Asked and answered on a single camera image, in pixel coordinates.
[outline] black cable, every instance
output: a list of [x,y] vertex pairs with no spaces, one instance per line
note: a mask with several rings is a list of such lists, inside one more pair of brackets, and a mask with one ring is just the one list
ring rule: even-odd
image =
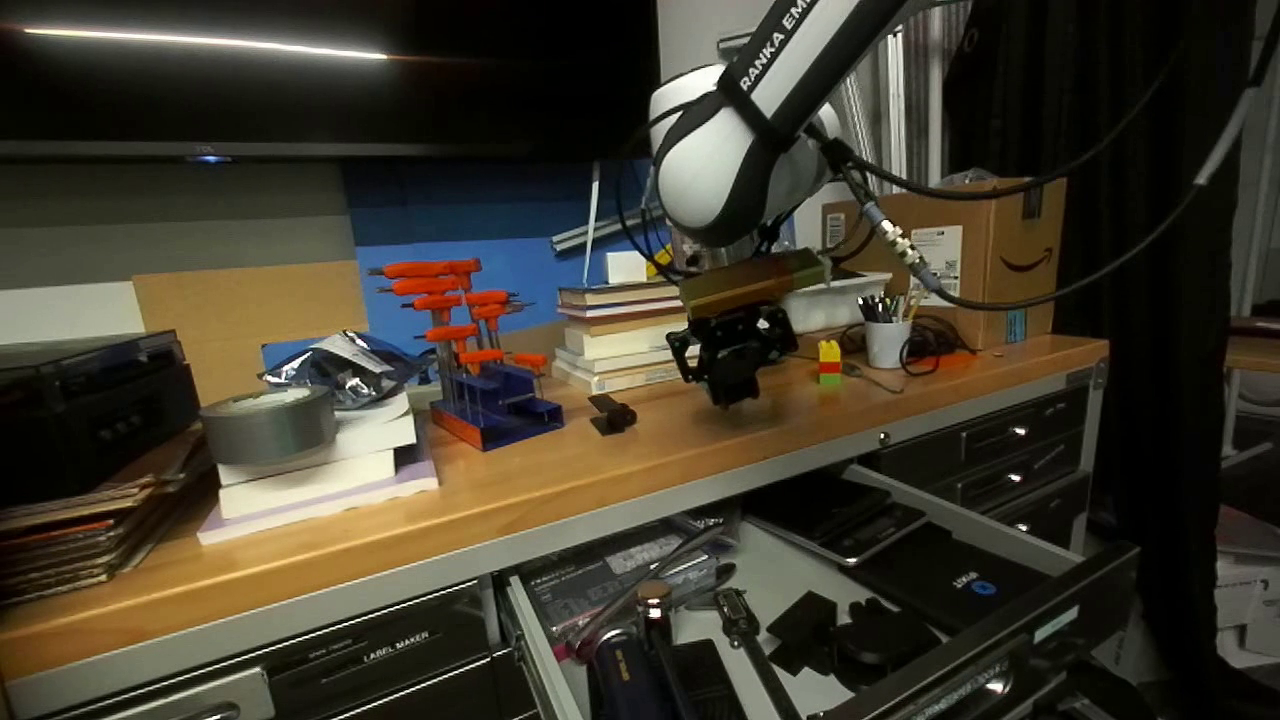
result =
[[[621,149],[621,158],[630,158],[630,149],[643,149],[650,146],[650,128],[635,128],[634,142]],[[618,163],[618,176],[614,176],[614,213],[618,213],[618,224],[621,234],[630,237],[634,253],[643,257],[643,264],[658,267],[660,280],[668,284],[681,284],[687,273],[663,264],[658,257],[658,248],[650,246],[650,230],[651,230],[651,217],[650,217],[650,189],[641,193],[641,210],[635,210],[635,224],[630,220],[630,210],[623,210],[623,159]]]
[[1226,159],[1226,149],[1235,146],[1235,138],[1241,138],[1241,128],[1246,128],[1246,109],[1247,109],[1252,91],[1262,87],[1262,81],[1264,81],[1270,68],[1272,68],[1272,55],[1276,55],[1276,46],[1280,46],[1280,25],[1276,25],[1276,16],[1272,16],[1272,25],[1270,25],[1270,39],[1264,39],[1264,48],[1262,48],[1262,55],[1258,55],[1258,64],[1252,64],[1252,73],[1247,73],[1247,84],[1246,84],[1246,91],[1241,91],[1241,99],[1235,99],[1233,122],[1226,125],[1226,132],[1219,132],[1216,146],[1207,149],[1207,158],[1205,158],[1197,182],[1190,185],[1190,193],[1178,200],[1178,210],[1171,210],[1140,246],[1134,246],[1128,253],[1120,253],[1120,257],[1108,261],[1104,267],[1095,267],[1095,273],[1088,273],[1088,277],[1080,277],[1080,280],[1072,280],[1072,284],[1065,284],[1065,289],[1055,289],[1055,292],[1028,295],[1028,300],[1011,300],[1011,303],[956,295],[956,292],[949,292],[949,289],[934,277],[934,267],[926,267],[926,264],[908,264],[908,273],[914,273],[934,295],[939,295],[939,300],[949,300],[949,303],[956,303],[956,307],[972,307],[972,311],[1018,311],[1018,307],[1052,303],[1052,300],[1061,300],[1061,295],[1072,295],[1072,292],[1080,292],[1080,289],[1111,277],[1120,264],[1128,264],[1134,257],[1140,257],[1144,248],[1151,248],[1151,246],[1191,210],[1191,200],[1207,189],[1207,176],[1216,176],[1216,170],[1219,170],[1219,159]]
[[1032,189],[1045,189],[1061,176],[1072,176],[1080,172],[1083,163],[1094,163],[1102,154],[1108,154],[1125,132],[1128,125],[1151,106],[1151,96],[1167,84],[1178,61],[1190,54],[1190,39],[1179,39],[1167,61],[1160,64],[1156,81],[1135,96],[1135,106],[1094,146],[1083,149],[1077,159],[1052,170],[1052,172],[1038,172],[1032,182],[1022,182],[1022,185],[1005,185],[1005,189],[927,189],[927,185],[916,185],[908,176],[897,176],[864,158],[854,154],[854,170],[867,172],[867,176],[880,176],[884,185],[897,185],[897,189],[908,189],[916,198],[936,198],[936,200],[999,200],[999,198],[1022,198],[1022,193],[1032,193]]

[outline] stack of books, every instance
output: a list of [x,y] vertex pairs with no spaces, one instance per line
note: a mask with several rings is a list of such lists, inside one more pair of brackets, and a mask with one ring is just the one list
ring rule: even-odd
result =
[[329,448],[278,465],[215,465],[215,478],[222,496],[196,531],[200,544],[440,489],[408,391],[369,414],[339,414]]
[[131,571],[207,496],[204,432],[183,427],[88,493],[0,508],[0,610]]
[[668,333],[681,333],[683,300],[676,284],[560,289],[566,339],[552,374],[584,391],[623,391],[673,383],[681,368]]

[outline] drawer handle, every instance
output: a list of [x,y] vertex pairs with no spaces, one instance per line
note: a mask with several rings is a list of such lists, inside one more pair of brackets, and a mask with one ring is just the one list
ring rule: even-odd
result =
[[191,713],[183,720],[241,720],[241,706],[215,706],[215,709]]

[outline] blue panel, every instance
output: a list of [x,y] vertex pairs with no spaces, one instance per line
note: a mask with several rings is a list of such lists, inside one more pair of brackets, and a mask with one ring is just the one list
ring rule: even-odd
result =
[[[433,318],[404,307],[377,277],[404,261],[482,261],[477,289],[508,289],[526,303],[502,327],[539,327],[557,321],[557,289],[584,284],[584,253],[552,253],[552,237],[588,220],[592,170],[547,163],[347,163],[347,217],[365,277],[369,333],[404,352],[425,352]],[[635,210],[641,170],[599,172],[599,220]],[[603,280],[603,253],[634,248],[603,237],[592,280]]]

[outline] robotic arm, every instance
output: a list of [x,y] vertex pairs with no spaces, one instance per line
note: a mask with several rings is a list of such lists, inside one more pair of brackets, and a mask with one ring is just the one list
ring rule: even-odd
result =
[[[658,87],[650,112],[668,224],[692,246],[729,248],[797,213],[846,163],[826,99],[887,29],[934,5],[944,0],[775,0],[724,68]],[[914,264],[872,198],[859,200]],[[719,408],[762,397],[757,368],[797,352],[782,295],[821,277],[815,257],[757,257],[683,280],[687,333],[668,338],[683,379],[707,383]]]
[[775,0],[749,48],[651,96],[658,193],[668,220],[703,248],[775,224],[826,182],[821,116],[831,87],[902,20],[944,0]]

